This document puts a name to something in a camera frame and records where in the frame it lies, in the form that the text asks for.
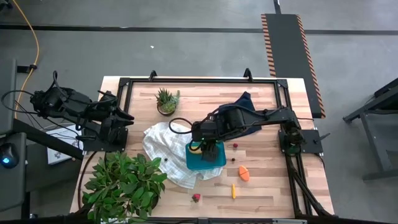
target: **gray floor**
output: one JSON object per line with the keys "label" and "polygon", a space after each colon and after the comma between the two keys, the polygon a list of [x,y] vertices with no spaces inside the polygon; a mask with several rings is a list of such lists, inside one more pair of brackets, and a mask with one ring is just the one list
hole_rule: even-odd
{"label": "gray floor", "polygon": [[[260,28],[259,15],[274,12],[272,0],[20,2],[34,24],[79,26]],[[393,0],[280,0],[280,4],[283,13],[300,14],[306,29],[398,29],[398,2]],[[0,22],[23,20],[11,11],[0,12]],[[92,98],[105,75],[148,75],[153,69],[159,75],[241,76],[249,67],[254,76],[269,76],[262,34],[40,31],[37,35],[39,69],[28,91],[46,89],[53,70],[58,70],[63,86]],[[307,40],[326,109],[326,119],[315,124],[322,134],[331,132],[322,144],[335,212],[345,218],[397,223],[398,180],[361,180],[377,171],[376,163],[361,123],[347,125],[341,118],[398,77],[398,37],[309,35]],[[0,30],[0,57],[29,64],[34,56],[29,31]],[[19,86],[23,79],[19,75]],[[31,109],[28,98],[23,105]],[[33,212],[68,213],[75,183],[36,192]],[[2,213],[0,219],[17,218],[17,212]]]}

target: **white cloth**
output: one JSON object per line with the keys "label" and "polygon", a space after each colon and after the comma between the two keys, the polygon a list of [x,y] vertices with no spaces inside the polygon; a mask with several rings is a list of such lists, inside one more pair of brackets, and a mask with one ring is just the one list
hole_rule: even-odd
{"label": "white cloth", "polygon": [[[189,131],[180,124],[172,123],[172,127],[176,131]],[[146,136],[142,143],[150,159],[162,158],[159,169],[181,187],[193,189],[198,174],[199,179],[208,180],[219,176],[223,170],[222,167],[210,170],[188,169],[185,145],[192,140],[191,134],[175,134],[171,132],[167,122],[153,125],[144,134]]]}

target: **navy towel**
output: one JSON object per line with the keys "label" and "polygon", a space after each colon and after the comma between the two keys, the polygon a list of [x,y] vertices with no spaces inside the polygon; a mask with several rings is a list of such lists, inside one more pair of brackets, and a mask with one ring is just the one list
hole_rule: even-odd
{"label": "navy towel", "polygon": [[[243,106],[249,110],[253,110],[253,111],[256,110],[256,109],[254,109],[253,102],[251,101],[250,93],[248,93],[246,91],[242,94],[242,96],[238,100],[235,101],[235,103],[228,103],[225,105],[221,105],[219,113],[223,112],[222,108],[226,105],[239,105],[239,106]],[[255,133],[256,131],[260,131],[260,130],[261,130],[261,126],[251,127],[245,133],[241,134],[238,137],[246,136],[248,134],[252,134],[252,133]]]}

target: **wooden table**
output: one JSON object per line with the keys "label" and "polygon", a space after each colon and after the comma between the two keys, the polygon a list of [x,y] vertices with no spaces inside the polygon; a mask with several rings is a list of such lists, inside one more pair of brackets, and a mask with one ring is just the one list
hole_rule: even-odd
{"label": "wooden table", "polygon": [[[104,77],[101,90],[109,90],[116,95],[120,77]],[[299,118],[311,118],[311,111],[301,78],[287,79],[293,110]],[[181,91],[178,110],[171,117],[165,117],[156,110],[155,94],[159,88],[167,88],[172,93]],[[145,154],[142,148],[143,131],[152,125],[184,117],[190,121],[202,120],[219,105],[236,101],[244,91],[251,94],[257,110],[276,108],[274,87],[270,84],[226,84],[226,83],[135,83],[132,88],[129,114],[135,117],[134,124],[128,126],[129,135],[126,151],[128,156]],[[312,129],[311,120],[300,120],[302,129]],[[285,157],[281,154],[277,131],[279,125],[263,126],[261,131],[245,137],[225,142],[227,164],[219,177],[196,182],[192,190],[181,188],[169,180],[166,190],[153,210],[153,217],[228,217],[228,218],[292,218],[294,217],[292,198]],[[233,142],[239,144],[234,151]],[[104,153],[97,153],[88,166],[83,185],[92,174],[92,166]],[[324,208],[333,213],[328,184],[321,160],[303,154],[303,164],[307,184]],[[251,175],[249,182],[238,177],[238,167],[246,166]],[[231,198],[231,184],[236,186],[236,199]],[[298,189],[300,208],[305,212],[301,191]],[[198,203],[192,201],[193,194],[201,194]],[[78,210],[77,187],[71,212]]]}

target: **potted plant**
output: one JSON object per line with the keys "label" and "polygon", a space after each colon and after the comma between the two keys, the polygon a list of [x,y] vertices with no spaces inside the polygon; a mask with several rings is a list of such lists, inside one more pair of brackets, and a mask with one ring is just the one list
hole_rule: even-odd
{"label": "potted plant", "polygon": [[177,94],[173,96],[171,92],[164,88],[161,88],[158,95],[156,96],[157,111],[159,111],[161,115],[171,116],[172,114],[174,114],[174,111],[177,108],[179,99],[180,90],[177,90]]}
{"label": "potted plant", "polygon": [[95,178],[85,184],[91,193],[83,192],[83,203],[92,203],[88,218],[99,223],[109,219],[144,222],[157,205],[160,192],[165,190],[159,165],[161,158],[146,161],[142,154],[130,158],[127,154],[107,153],[94,168]]}

